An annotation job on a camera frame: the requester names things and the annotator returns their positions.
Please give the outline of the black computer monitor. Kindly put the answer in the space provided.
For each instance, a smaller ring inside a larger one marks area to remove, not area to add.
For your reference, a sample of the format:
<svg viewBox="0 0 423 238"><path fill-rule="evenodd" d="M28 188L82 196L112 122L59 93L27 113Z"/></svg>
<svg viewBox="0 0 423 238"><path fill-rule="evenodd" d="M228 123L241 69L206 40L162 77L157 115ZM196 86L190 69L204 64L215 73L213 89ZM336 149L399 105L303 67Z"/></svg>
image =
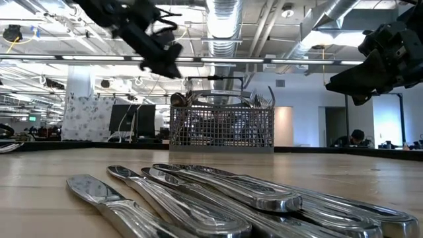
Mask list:
<svg viewBox="0 0 423 238"><path fill-rule="evenodd" d="M110 132L133 132L138 138L155 137L154 104L115 104L109 124Z"/></svg>

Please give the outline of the grey plastic cutlery basket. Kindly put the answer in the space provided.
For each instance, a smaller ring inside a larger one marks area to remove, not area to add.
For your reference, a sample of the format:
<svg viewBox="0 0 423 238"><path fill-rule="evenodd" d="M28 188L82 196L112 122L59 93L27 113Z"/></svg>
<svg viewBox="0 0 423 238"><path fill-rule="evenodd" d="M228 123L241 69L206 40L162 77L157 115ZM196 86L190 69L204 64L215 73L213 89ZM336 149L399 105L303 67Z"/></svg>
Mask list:
<svg viewBox="0 0 423 238"><path fill-rule="evenodd" d="M179 152L273 153L274 108L251 108L255 91L194 91L197 105L171 106L169 146Z"/></svg>

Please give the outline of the black metal frame stand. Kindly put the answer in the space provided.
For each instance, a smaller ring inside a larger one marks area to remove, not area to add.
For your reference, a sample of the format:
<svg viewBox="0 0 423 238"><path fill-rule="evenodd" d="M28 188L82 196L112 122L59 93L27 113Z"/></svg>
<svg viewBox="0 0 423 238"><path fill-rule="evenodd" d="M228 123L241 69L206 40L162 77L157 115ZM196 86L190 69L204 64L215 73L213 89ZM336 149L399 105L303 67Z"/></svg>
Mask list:
<svg viewBox="0 0 423 238"><path fill-rule="evenodd" d="M356 106L351 97L346 97L346 125L348 133L353 130L364 132L371 146L390 141L402 146L406 141L403 96L389 93L372 97L361 106Z"/></svg>

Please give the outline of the white pillar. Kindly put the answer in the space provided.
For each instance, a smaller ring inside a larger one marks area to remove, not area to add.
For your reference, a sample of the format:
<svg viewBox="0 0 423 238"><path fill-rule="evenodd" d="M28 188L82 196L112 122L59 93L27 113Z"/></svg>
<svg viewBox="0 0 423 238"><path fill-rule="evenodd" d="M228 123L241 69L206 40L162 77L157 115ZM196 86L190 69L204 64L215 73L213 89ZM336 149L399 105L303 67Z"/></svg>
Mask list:
<svg viewBox="0 0 423 238"><path fill-rule="evenodd" d="M95 73L91 66L69 65L67 71L66 95L91 97L94 95Z"/></svg>

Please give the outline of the white floral print sheet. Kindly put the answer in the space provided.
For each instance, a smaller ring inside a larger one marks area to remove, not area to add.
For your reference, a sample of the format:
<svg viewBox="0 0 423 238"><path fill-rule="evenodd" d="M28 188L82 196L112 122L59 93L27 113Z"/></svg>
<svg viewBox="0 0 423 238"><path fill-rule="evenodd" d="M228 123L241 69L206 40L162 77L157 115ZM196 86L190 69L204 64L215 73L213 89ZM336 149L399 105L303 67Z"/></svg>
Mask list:
<svg viewBox="0 0 423 238"><path fill-rule="evenodd" d="M62 141L102 142L110 137L110 119L113 97L74 97L67 98L63 124Z"/></svg>

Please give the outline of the black aluminium table frame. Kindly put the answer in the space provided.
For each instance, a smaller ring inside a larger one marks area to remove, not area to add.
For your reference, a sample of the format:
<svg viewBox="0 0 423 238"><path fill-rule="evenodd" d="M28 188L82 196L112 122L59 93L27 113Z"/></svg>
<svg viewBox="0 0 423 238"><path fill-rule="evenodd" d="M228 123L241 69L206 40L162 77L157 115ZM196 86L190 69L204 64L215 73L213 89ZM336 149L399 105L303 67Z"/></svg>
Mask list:
<svg viewBox="0 0 423 238"><path fill-rule="evenodd" d="M169 150L171 147L160 143L106 143L89 141L36 141L25 142L17 149L19 152L27 151L48 151L62 149L149 149L149 150ZM333 148L333 147L274 147L263 148L263 151L274 153L327 153L359 155L365 157L380 157L385 159L398 159L404 161L423 162L423 151L403 151L392 149L365 149L355 147Z"/></svg>

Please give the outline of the overhead light strip beam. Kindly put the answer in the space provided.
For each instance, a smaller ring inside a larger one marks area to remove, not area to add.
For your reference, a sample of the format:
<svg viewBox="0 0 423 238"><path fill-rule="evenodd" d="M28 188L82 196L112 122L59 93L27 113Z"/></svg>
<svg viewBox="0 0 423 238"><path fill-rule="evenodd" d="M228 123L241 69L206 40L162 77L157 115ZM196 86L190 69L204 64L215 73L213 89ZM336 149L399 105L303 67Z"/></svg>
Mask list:
<svg viewBox="0 0 423 238"><path fill-rule="evenodd" d="M141 56L78 56L78 55L36 55L36 54L0 54L0 60L20 61L87 61L120 62L142 61ZM210 58L210 57L179 57L176 63L256 63L256 64L281 64L281 65L359 65L363 61L343 59L272 59L272 58Z"/></svg>

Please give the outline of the person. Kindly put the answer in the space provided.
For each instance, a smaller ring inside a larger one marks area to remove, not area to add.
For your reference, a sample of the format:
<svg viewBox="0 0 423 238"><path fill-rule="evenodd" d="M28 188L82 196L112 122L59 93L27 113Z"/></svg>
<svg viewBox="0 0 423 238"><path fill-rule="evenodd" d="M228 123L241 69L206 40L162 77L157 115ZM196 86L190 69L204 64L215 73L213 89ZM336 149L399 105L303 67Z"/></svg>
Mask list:
<svg viewBox="0 0 423 238"><path fill-rule="evenodd" d="M369 147L371 141L365 139L365 134L362 130L354 130L350 136L341 136L336 139L330 147Z"/></svg>

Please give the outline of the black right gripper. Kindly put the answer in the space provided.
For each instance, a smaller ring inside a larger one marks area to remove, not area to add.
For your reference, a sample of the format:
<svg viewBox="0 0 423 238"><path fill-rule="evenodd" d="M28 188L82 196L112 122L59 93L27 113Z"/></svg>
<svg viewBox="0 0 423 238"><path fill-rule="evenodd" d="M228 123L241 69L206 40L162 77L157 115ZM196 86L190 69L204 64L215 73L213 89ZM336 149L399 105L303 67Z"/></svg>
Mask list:
<svg viewBox="0 0 423 238"><path fill-rule="evenodd" d="M330 78L326 90L350 95L355 106L372 98L372 92L423 83L423 42L401 21L366 30L358 50L366 59Z"/></svg>

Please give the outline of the silver ventilation duct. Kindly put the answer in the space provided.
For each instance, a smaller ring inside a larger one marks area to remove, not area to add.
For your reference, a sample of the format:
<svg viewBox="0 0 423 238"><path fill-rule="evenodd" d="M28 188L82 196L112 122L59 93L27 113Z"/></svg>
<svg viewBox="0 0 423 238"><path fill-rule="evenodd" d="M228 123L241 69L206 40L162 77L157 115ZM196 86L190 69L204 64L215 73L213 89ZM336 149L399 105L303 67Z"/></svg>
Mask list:
<svg viewBox="0 0 423 238"><path fill-rule="evenodd" d="M241 31L243 0L206 0L208 55L212 58L235 56Z"/></svg>
<svg viewBox="0 0 423 238"><path fill-rule="evenodd" d="M300 24L299 36L285 58L301 59L313 46L332 44L335 33L342 28L344 17L361 0L328 0L311 8Z"/></svg>

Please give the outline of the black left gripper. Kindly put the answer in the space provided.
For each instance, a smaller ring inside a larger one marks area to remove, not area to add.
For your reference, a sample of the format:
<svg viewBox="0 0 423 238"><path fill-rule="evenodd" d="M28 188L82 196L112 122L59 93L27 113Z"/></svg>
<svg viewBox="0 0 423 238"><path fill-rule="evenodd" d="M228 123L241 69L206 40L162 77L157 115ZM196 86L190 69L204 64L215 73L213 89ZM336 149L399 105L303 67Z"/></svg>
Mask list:
<svg viewBox="0 0 423 238"><path fill-rule="evenodd" d="M165 12L119 12L113 14L116 30L113 37L119 36L131 46L144 60L139 68L144 71L149 68L152 73L170 79L181 78L182 75L176 66L183 46L179 43L169 44L174 40L174 22L167 20L174 14ZM155 22L168 25L148 35L145 31Z"/></svg>

